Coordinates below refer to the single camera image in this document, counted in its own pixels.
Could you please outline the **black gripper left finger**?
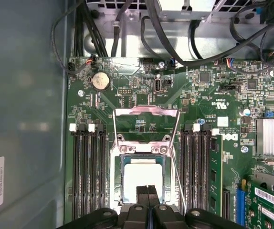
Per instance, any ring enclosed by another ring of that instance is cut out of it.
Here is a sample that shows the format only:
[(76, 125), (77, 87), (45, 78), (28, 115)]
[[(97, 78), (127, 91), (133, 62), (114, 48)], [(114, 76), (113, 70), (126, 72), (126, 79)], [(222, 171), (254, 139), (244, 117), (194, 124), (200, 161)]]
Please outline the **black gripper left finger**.
[(63, 225), (64, 229), (147, 229), (149, 195), (146, 186), (137, 187), (137, 203), (122, 206), (120, 213), (100, 208)]

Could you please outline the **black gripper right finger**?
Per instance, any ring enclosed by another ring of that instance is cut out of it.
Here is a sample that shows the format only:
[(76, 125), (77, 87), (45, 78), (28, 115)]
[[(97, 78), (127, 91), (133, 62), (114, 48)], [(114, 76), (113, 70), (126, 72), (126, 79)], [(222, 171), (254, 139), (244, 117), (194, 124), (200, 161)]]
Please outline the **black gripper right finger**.
[(243, 229), (244, 227), (216, 214), (192, 208), (184, 215), (176, 207), (161, 204), (155, 186), (148, 186), (148, 206), (156, 229)]

